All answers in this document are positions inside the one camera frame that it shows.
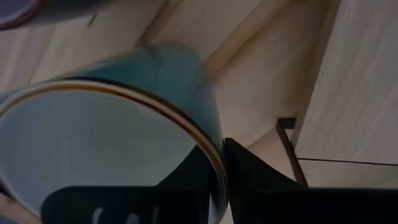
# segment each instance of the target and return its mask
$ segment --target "mug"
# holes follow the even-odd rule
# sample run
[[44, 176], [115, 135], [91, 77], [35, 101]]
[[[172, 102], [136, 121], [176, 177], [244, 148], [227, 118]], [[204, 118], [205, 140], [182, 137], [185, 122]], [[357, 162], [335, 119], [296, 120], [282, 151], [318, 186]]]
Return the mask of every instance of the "mug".
[[215, 172], [215, 220], [226, 209], [215, 98], [200, 60], [180, 46], [139, 49], [3, 94], [0, 145], [0, 181], [37, 216], [64, 187], [157, 185], [195, 146]]

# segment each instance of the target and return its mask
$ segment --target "wooden board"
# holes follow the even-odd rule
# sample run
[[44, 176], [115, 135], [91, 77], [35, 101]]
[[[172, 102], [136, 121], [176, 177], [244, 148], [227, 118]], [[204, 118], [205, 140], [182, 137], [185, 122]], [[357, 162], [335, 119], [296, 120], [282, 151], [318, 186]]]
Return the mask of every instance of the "wooden board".
[[287, 4], [217, 74], [224, 136], [248, 146], [297, 112], [326, 10], [326, 1]]
[[319, 37], [319, 41], [317, 44], [317, 49], [313, 56], [312, 65], [311, 65], [311, 69], [308, 73], [305, 88], [303, 89], [303, 91], [305, 91], [304, 98], [303, 98], [302, 104], [300, 105], [300, 108], [298, 109], [298, 113], [297, 113], [297, 122], [296, 122], [296, 125], [294, 128], [295, 131], [292, 135], [292, 140], [291, 140], [293, 146], [296, 145], [297, 139], [300, 136], [300, 130], [304, 123], [304, 117], [305, 117], [305, 114], [307, 113], [308, 105], [310, 104], [311, 95], [312, 95], [312, 92], [313, 92], [313, 89], [315, 86], [315, 82], [317, 80], [317, 76], [318, 76], [318, 73], [320, 70], [323, 56], [325, 54], [326, 47], [329, 43], [331, 30], [335, 23], [336, 14], [337, 14], [339, 5], [340, 5], [340, 0], [330, 0], [329, 1], [328, 12], [327, 12], [326, 18], [322, 24], [322, 28], [320, 31], [320, 37]]
[[301, 161], [311, 187], [398, 189], [398, 166]]
[[239, 48], [257, 32], [261, 32], [261, 28], [289, 4], [288, 0], [261, 1], [205, 60], [204, 66], [209, 74], [217, 75]]
[[162, 0], [120, 0], [93, 18], [56, 25], [33, 82], [131, 51], [161, 4]]
[[147, 43], [177, 42], [205, 60], [260, 1], [185, 0]]
[[116, 1], [93, 20], [90, 15], [0, 32], [0, 91], [132, 50], [161, 4], [162, 0]]
[[296, 152], [398, 164], [398, 1], [341, 1]]
[[165, 0], [156, 12], [153, 20], [142, 33], [137, 45], [150, 45], [169, 22], [169, 19], [174, 15], [183, 1], [184, 0]]

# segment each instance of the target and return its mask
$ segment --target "black metal bracket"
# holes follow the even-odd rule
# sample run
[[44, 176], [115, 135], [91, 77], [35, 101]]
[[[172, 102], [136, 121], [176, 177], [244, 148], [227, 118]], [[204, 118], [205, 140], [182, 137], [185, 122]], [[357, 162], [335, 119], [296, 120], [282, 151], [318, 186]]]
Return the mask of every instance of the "black metal bracket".
[[278, 133], [279, 139], [284, 145], [290, 164], [292, 165], [296, 181], [302, 186], [308, 187], [307, 180], [305, 179], [299, 160], [294, 152], [294, 146], [285, 131], [285, 129], [294, 129], [296, 121], [296, 118], [279, 118], [276, 124], [276, 131]]

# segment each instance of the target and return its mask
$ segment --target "wood grain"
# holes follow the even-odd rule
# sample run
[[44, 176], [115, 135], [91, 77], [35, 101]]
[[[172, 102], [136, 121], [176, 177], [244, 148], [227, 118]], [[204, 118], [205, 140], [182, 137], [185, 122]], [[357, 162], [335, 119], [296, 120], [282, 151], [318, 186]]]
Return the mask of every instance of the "wood grain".
[[239, 48], [256, 32], [261, 30], [261, 27], [267, 24], [288, 3], [288, 0], [261, 1], [206, 59], [204, 66], [210, 75], [218, 74]]
[[91, 16], [0, 32], [0, 91], [132, 50], [162, 0], [116, 1]]
[[326, 9], [317, 0], [286, 5], [216, 76], [224, 136], [248, 146], [297, 112]]
[[0, 32], [0, 92], [26, 86], [53, 34], [53, 26]]
[[166, 26], [182, 2], [183, 0], [165, 0], [144, 33], [142, 33], [137, 44], [140, 46], [149, 45]]
[[149, 42], [178, 42], [205, 60], [260, 1], [185, 0]]
[[398, 166], [300, 161], [311, 187], [398, 188]]
[[398, 164], [398, 1], [341, 1], [298, 157]]

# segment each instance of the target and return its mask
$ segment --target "black object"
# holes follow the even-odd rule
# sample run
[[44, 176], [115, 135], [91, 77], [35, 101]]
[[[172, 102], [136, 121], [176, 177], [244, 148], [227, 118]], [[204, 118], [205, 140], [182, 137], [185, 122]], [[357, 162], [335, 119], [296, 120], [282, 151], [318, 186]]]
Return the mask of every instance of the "black object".
[[290, 142], [289, 137], [286, 134], [285, 129], [294, 129], [296, 125], [296, 118], [279, 118], [276, 124], [276, 131], [278, 133], [280, 141], [285, 147], [287, 157], [289, 158], [290, 164], [292, 165], [293, 174], [297, 182], [301, 185], [308, 186], [305, 180], [303, 170], [299, 164], [299, 160], [294, 153], [294, 147]]
[[[224, 146], [235, 224], [398, 223], [398, 190], [311, 189], [274, 170], [233, 139], [225, 139]], [[211, 220], [209, 194], [216, 196], [213, 172], [196, 147], [155, 187], [59, 190], [46, 199], [42, 220], [44, 224], [93, 223], [93, 218], [97, 223], [205, 224]]]

